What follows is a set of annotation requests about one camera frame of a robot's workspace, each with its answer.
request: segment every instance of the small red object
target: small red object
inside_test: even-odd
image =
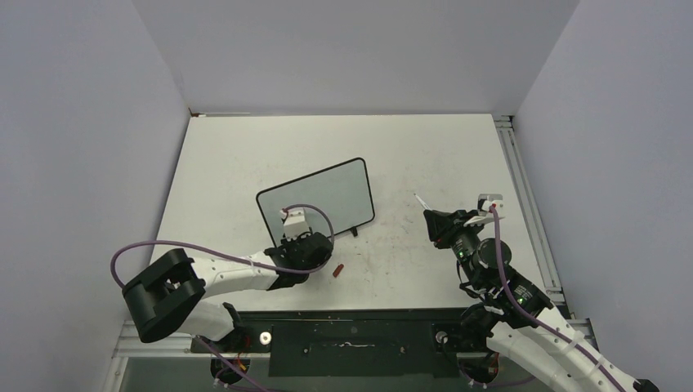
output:
[[[332,272],[332,276],[336,278],[337,275],[342,272],[342,268],[344,268],[344,264],[338,265],[337,268],[334,269],[334,272]]]

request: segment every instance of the white tabletop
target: white tabletop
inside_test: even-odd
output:
[[[502,194],[512,265],[543,288],[506,161],[488,114],[192,118],[158,239],[246,256],[272,246],[257,192],[362,157],[375,220],[338,236],[328,265],[303,284],[213,297],[238,310],[362,310],[469,306],[455,258],[428,241],[422,208],[476,208]],[[488,225],[481,238],[492,237]],[[156,247],[152,261],[169,247]],[[203,254],[188,251],[192,256]],[[337,278],[332,272],[344,269]]]

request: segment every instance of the screw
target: screw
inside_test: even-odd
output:
[[[260,334],[260,343],[262,345],[269,345],[272,341],[272,335],[269,332],[263,332]]]

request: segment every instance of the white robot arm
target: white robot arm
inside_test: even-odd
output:
[[[232,305],[206,301],[241,290],[275,290],[308,279],[330,258],[333,238],[313,233],[302,208],[283,211],[281,245],[246,257],[188,257],[181,248],[163,254],[123,286],[140,340],[158,341],[174,332],[219,341],[239,321]]]
[[[453,250],[458,270],[468,279],[460,288],[482,304],[465,314],[459,336],[439,332],[438,343],[474,336],[556,391],[659,391],[609,362],[541,290],[509,265],[510,247],[499,238],[502,196],[482,194],[477,208],[446,213],[424,206],[429,239],[439,249]],[[496,238],[481,240],[478,234],[488,223],[496,224]]]

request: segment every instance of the white wall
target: white wall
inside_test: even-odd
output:
[[[577,0],[134,0],[194,111],[515,113]]]
[[[583,0],[515,125],[571,309],[602,351],[689,390],[693,2]]]
[[[129,1],[2,2],[0,53],[0,385],[98,390],[189,116]]]

